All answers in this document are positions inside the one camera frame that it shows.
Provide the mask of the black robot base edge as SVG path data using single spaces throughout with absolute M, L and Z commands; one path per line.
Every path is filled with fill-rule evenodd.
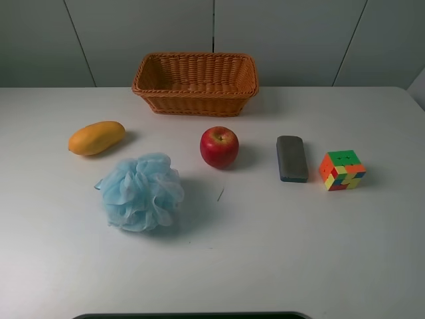
M 300 312 L 190 312 L 151 314 L 82 314 L 74 319 L 306 319 Z

